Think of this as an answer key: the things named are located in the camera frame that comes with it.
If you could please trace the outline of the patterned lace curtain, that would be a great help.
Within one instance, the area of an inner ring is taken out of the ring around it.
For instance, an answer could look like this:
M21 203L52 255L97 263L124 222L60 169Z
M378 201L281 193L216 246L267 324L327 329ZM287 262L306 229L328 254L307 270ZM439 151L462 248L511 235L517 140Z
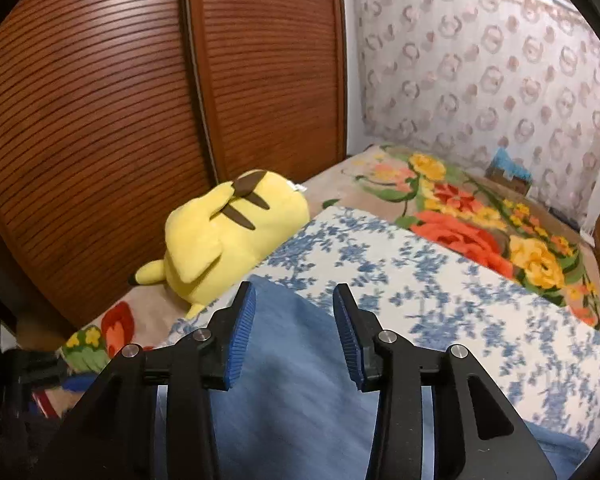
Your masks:
M600 40L540 0L353 0L366 136L467 169L505 152L577 222L600 177Z

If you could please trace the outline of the small blue roofed house box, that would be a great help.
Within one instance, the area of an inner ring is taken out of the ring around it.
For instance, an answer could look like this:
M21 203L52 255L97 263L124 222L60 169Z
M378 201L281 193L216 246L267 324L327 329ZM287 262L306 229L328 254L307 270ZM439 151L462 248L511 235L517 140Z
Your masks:
M514 162L504 148L499 148L488 168L486 178L526 196L532 185L532 175L518 162Z

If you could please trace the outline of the colourful floral bed blanket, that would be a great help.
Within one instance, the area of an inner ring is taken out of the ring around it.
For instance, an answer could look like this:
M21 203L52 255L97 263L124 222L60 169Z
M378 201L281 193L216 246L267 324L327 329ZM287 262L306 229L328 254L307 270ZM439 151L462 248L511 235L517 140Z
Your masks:
M600 332L592 249L539 205L443 160L374 146L306 182L313 219L358 209L512 281Z

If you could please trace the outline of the brown louvred wardrobe door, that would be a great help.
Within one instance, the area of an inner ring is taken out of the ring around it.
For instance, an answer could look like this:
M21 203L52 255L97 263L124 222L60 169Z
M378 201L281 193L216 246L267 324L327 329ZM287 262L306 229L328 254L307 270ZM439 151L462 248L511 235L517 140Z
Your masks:
M302 182L346 156L343 0L184 0L216 180Z
M183 0L19 0L0 26L0 235L50 313L90 322L214 179Z

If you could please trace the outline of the blue denim jeans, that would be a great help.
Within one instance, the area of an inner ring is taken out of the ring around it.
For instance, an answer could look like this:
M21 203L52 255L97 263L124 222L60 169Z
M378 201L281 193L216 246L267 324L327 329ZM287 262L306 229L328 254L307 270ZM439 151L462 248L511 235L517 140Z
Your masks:
M235 385L211 393L223 479L369 479L378 392L352 382L334 312L253 278L256 315ZM582 442L524 422L555 478L588 455Z

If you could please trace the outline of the yellow Pikachu plush toy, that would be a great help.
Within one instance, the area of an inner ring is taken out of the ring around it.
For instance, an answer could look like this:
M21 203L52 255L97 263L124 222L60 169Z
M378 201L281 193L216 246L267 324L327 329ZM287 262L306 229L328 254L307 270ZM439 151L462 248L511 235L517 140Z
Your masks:
M169 214L166 251L135 271L135 285L169 285L194 318L310 220L306 188L249 170Z

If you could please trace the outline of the blue floral white cushion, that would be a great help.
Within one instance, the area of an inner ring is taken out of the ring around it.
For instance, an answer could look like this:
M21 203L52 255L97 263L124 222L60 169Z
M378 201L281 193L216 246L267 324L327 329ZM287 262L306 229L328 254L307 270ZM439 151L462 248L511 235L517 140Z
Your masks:
M523 419L587 446L600 440L600 332L449 249L331 206L253 272L325 311L346 283L416 346L464 344Z

